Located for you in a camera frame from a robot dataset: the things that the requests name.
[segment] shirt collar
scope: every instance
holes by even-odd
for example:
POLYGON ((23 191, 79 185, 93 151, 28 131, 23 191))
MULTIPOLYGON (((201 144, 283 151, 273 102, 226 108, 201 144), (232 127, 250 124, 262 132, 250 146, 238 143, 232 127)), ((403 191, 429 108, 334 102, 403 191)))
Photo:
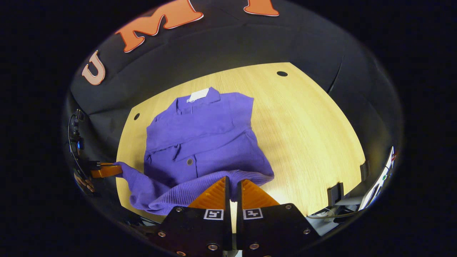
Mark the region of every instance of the shirt collar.
POLYGON ((221 100, 219 91, 215 90, 213 87, 209 88, 208 93, 206 94, 205 97, 197 99, 194 102, 187 102, 189 97, 190 97, 190 95, 176 98, 173 101, 173 103, 170 105, 170 107, 168 107, 168 111, 172 111, 177 114, 181 114, 181 111, 187 107, 196 106, 196 105, 200 105, 203 103, 209 104, 209 103, 217 102, 217 101, 221 100))

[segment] clothing tag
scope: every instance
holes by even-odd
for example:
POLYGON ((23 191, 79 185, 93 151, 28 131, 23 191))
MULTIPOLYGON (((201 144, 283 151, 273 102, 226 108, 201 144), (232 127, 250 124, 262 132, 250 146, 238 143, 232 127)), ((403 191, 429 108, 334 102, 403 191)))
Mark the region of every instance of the clothing tag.
POLYGON ((194 102, 197 99, 204 98, 208 94, 209 88, 205 88, 203 90, 193 92, 191 97, 187 100, 187 102, 194 102))

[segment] orange letter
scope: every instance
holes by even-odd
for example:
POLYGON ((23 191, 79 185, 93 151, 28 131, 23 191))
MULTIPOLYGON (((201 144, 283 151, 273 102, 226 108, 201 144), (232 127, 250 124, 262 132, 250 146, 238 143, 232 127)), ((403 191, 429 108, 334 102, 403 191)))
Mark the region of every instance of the orange letter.
POLYGON ((105 78, 105 67, 103 66, 103 63, 101 63, 100 59, 98 59, 97 53, 98 50, 95 51, 95 53, 89 59, 89 62, 93 63, 98 71, 97 76, 92 75, 92 73, 89 70, 88 64, 86 64, 86 66, 84 67, 82 74, 83 77, 85 77, 87 81, 94 86, 100 84, 105 78))
POLYGON ((128 53, 144 42, 144 37, 138 37, 135 31, 150 36, 159 32, 159 25, 165 16, 164 28, 172 29, 183 24, 200 20, 203 13, 196 12, 190 0, 176 0, 159 7, 151 17, 141 17, 125 25, 116 34, 121 34, 125 43, 124 52, 128 53))
POLYGON ((250 14, 279 16, 279 12, 273 9, 271 0, 248 0, 248 6, 244 11, 250 14))

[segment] black fabric wall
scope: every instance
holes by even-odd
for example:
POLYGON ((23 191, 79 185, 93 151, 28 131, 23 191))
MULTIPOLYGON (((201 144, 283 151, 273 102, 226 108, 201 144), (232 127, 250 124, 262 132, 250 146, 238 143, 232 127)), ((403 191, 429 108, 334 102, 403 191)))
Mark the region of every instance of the black fabric wall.
POLYGON ((371 168, 366 184, 375 179, 390 147, 402 144, 403 117, 392 82, 364 46, 335 24, 286 1, 272 0, 278 17, 249 15, 243 11, 245 1, 191 2, 204 14, 201 20, 171 30, 162 28, 163 20, 159 33, 142 35, 145 42, 130 53, 123 52, 124 42, 114 32, 94 48, 106 68, 100 85, 81 76, 93 52, 75 71, 63 131, 76 107, 87 113, 90 120, 81 133, 91 158, 114 162, 130 109, 162 91, 222 70, 291 62, 347 116, 371 168))

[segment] purple shirt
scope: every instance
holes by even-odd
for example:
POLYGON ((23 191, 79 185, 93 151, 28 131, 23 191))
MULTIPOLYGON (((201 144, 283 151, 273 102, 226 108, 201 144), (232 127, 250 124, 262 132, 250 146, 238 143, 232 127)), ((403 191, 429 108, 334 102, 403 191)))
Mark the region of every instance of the purple shirt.
POLYGON ((253 98, 219 94, 211 87, 204 98, 188 99, 175 99, 147 127, 144 174, 120 163, 135 208, 168 214, 176 205, 189 205, 209 182, 223 176, 231 180, 235 201, 238 181, 249 178, 262 185, 274 177, 250 126, 253 98))

